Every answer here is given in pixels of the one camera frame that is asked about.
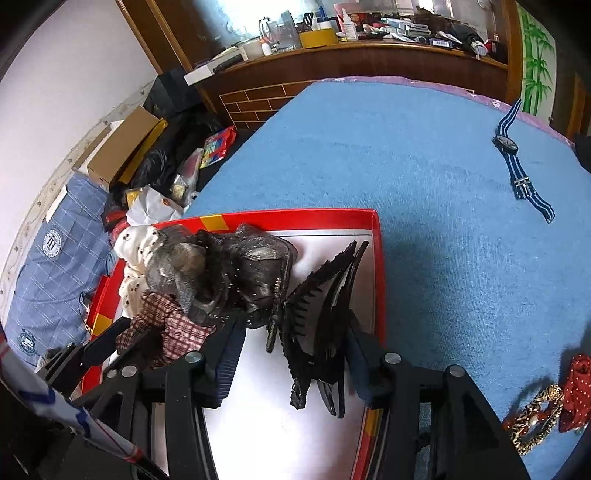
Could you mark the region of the black hair claw clip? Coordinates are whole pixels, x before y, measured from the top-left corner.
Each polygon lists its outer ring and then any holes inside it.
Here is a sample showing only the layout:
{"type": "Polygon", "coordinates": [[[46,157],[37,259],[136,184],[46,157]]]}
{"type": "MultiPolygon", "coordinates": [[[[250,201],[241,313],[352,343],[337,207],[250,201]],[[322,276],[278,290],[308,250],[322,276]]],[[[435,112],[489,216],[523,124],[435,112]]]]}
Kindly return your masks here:
{"type": "Polygon", "coordinates": [[[290,405],[307,406],[311,384],[329,414],[346,413],[345,349],[356,273],[368,241],[353,241],[297,285],[280,307],[277,333],[290,371],[290,405]]]}

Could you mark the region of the red polka dot scrunchie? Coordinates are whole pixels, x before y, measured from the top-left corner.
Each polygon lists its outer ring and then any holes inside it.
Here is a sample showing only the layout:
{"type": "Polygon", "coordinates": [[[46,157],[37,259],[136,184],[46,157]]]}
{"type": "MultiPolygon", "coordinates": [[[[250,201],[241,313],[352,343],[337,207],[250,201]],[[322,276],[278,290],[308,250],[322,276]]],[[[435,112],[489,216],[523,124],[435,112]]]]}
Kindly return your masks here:
{"type": "Polygon", "coordinates": [[[559,432],[566,433],[585,427],[590,422],[591,359],[578,354],[570,363],[563,390],[563,407],[559,419],[559,432]]]}

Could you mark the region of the red plaid scrunchie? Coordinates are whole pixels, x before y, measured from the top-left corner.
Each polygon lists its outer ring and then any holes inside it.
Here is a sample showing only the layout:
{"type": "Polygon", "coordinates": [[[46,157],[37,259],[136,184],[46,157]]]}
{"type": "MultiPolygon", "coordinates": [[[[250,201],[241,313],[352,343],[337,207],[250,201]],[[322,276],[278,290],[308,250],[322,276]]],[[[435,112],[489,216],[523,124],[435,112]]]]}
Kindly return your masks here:
{"type": "Polygon", "coordinates": [[[116,350],[122,355],[144,332],[156,332],[161,338],[161,347],[152,355],[151,369],[171,364],[190,351],[198,351],[205,340],[216,331],[215,326],[193,323],[183,310],[168,295],[146,291],[142,294],[139,312],[130,326],[115,340],[116,350]]]}

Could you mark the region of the grey organza scrunchie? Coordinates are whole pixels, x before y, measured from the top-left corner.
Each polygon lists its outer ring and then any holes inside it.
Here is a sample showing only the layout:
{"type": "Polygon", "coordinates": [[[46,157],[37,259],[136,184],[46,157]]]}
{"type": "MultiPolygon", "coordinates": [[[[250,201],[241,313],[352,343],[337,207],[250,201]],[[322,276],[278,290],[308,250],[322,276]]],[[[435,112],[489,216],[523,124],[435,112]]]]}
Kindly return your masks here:
{"type": "Polygon", "coordinates": [[[238,317],[269,328],[287,296],[297,249],[247,224],[216,234],[170,225],[146,265],[148,289],[171,296],[188,319],[219,326],[238,317]]]}

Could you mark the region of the blue plaid cloth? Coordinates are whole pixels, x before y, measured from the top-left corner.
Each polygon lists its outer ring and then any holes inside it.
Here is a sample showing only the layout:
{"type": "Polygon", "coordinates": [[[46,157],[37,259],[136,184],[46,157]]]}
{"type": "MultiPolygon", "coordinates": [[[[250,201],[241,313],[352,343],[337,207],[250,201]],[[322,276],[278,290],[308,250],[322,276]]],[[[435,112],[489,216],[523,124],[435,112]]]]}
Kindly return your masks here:
{"type": "Polygon", "coordinates": [[[16,281],[5,336],[31,369],[49,350],[86,340],[80,300],[106,273],[110,246],[101,215],[107,193],[81,174],[44,222],[16,281]]]}

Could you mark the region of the blue bed blanket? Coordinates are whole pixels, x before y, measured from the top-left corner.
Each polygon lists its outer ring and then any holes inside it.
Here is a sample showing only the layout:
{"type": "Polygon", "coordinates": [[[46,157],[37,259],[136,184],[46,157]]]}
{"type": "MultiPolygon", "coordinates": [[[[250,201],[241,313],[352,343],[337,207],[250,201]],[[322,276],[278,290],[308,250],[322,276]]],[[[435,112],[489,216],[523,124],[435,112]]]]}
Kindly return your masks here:
{"type": "Polygon", "coordinates": [[[544,220],[514,197],[493,136],[504,109],[374,80],[321,81],[282,107],[188,215],[356,207],[380,217],[387,345],[414,364],[462,365],[499,416],[590,348],[590,176],[570,146],[509,134],[544,220]]]}

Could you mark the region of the white dotted scrunchie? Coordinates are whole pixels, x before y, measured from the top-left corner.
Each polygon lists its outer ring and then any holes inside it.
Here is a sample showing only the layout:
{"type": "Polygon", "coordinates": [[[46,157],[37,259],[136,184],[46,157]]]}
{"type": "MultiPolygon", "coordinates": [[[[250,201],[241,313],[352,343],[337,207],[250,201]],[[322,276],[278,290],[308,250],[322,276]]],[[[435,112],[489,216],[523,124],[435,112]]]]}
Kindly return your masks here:
{"type": "Polygon", "coordinates": [[[145,279],[147,264],[159,246],[159,233],[151,225],[129,226],[117,237],[114,252],[123,260],[123,279],[118,294],[122,315],[133,318],[141,309],[142,296],[148,289],[145,279]]]}

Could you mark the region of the cardboard box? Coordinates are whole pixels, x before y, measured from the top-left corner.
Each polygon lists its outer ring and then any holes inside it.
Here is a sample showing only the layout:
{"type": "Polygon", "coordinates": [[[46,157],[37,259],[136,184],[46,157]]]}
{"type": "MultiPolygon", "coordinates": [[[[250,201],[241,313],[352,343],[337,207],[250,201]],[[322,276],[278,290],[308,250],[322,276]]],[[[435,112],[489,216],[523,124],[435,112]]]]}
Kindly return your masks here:
{"type": "Polygon", "coordinates": [[[135,108],[97,146],[87,164],[88,177],[109,192],[120,180],[144,141],[166,121],[158,119],[142,106],[135,108]]]}

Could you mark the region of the colourful toy package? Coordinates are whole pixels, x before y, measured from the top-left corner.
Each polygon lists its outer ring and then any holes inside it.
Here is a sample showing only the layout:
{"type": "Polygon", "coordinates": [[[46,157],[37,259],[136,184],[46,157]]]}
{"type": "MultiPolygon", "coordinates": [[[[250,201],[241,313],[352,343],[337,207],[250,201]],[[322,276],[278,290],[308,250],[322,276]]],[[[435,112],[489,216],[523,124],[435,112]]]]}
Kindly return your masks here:
{"type": "Polygon", "coordinates": [[[204,143],[204,152],[202,153],[199,168],[204,169],[223,160],[235,142],[236,135],[238,135],[238,130],[236,130],[235,126],[230,126],[208,137],[204,143]]]}

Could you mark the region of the wooden dresser counter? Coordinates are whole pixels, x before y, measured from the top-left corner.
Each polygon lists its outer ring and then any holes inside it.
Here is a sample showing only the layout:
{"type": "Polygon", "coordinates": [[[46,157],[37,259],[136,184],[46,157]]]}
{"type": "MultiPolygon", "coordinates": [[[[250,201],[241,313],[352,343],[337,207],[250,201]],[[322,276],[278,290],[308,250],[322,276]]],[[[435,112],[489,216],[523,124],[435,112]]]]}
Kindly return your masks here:
{"type": "Polygon", "coordinates": [[[508,66],[458,50],[377,41],[297,49],[242,62],[197,84],[212,113],[239,128],[259,128],[318,80],[404,77],[507,98],[508,66]]]}

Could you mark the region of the white flat box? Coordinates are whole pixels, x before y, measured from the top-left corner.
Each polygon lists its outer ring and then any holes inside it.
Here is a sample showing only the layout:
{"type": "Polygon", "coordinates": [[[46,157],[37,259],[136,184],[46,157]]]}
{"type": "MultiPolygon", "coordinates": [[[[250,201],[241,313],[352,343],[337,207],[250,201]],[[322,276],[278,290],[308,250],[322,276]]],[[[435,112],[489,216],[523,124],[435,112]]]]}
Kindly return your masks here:
{"type": "Polygon", "coordinates": [[[188,86],[191,86],[213,76],[215,74],[214,70],[216,68],[217,64],[214,62],[207,62],[185,74],[183,79],[188,86]]]}

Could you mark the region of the white pump bottle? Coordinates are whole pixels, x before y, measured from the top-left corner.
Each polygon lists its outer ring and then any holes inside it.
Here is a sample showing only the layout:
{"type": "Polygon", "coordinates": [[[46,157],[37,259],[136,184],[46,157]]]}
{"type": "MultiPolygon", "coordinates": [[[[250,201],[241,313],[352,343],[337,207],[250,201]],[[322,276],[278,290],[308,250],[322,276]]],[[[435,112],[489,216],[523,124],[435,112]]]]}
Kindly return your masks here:
{"type": "Polygon", "coordinates": [[[344,31],[348,41],[359,39],[358,33],[356,32],[356,23],[349,17],[346,9],[342,9],[342,31],[344,31]]]}

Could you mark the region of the yellow tape roll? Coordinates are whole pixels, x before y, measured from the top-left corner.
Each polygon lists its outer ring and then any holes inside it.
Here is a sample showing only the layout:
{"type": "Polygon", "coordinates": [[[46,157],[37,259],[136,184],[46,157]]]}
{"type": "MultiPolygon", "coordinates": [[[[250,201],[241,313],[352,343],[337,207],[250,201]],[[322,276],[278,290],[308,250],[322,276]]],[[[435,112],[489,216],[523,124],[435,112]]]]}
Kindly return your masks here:
{"type": "Polygon", "coordinates": [[[322,48],[338,43],[337,34],[332,28],[304,31],[298,34],[304,49],[322,48]]]}

